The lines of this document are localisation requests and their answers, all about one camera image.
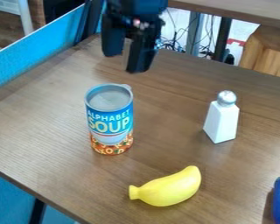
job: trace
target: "alphabet soup can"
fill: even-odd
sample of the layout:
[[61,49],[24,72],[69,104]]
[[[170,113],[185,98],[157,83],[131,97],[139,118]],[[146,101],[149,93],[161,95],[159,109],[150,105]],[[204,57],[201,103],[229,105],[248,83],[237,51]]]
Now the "alphabet soup can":
[[128,85],[92,87],[85,96],[92,148],[105,155],[124,153],[133,144],[133,94]]

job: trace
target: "table surface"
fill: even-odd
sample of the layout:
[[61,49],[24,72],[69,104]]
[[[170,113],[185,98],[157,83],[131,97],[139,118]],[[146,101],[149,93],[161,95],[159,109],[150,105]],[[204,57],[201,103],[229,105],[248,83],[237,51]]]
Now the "table surface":
[[[153,68],[123,71],[90,38],[0,88],[0,175],[74,217],[95,223],[271,223],[280,176],[280,78],[160,51]],[[83,102],[93,85],[127,83],[135,143],[120,156],[90,148]],[[231,89],[241,109],[234,141],[201,130],[209,103]],[[202,185],[176,206],[129,200],[129,185],[197,165]]]
[[280,28],[280,0],[169,0],[169,6]]

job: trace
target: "metal stand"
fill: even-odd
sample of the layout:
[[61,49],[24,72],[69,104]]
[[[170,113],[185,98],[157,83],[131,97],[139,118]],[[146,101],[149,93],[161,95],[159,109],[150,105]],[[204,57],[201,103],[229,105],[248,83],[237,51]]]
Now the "metal stand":
[[201,33],[205,15],[199,12],[191,12],[188,38],[186,41],[185,53],[198,56],[200,53]]
[[34,29],[27,0],[18,0],[18,7],[24,28],[24,35],[28,35],[29,33],[34,32]]
[[215,47],[213,59],[220,62],[224,61],[224,54],[227,47],[228,35],[233,19],[229,17],[223,17],[220,23],[220,29],[218,39]]
[[46,204],[39,199],[35,200],[29,224],[41,224],[46,210]]

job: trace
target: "white salt shaker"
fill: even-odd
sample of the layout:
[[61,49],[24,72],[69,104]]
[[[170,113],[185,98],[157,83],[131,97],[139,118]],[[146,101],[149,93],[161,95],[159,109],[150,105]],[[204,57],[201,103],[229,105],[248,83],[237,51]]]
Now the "white salt shaker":
[[215,144],[235,139],[239,119],[239,108],[235,105],[234,92],[225,90],[212,101],[207,112],[203,130]]

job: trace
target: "toy banana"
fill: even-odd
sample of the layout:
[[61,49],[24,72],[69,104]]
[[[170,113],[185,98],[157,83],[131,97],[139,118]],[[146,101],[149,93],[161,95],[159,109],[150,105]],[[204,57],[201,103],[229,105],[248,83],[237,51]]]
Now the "toy banana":
[[164,178],[154,179],[141,187],[129,186],[129,198],[155,207],[168,207],[190,199],[200,188],[201,174],[196,166]]

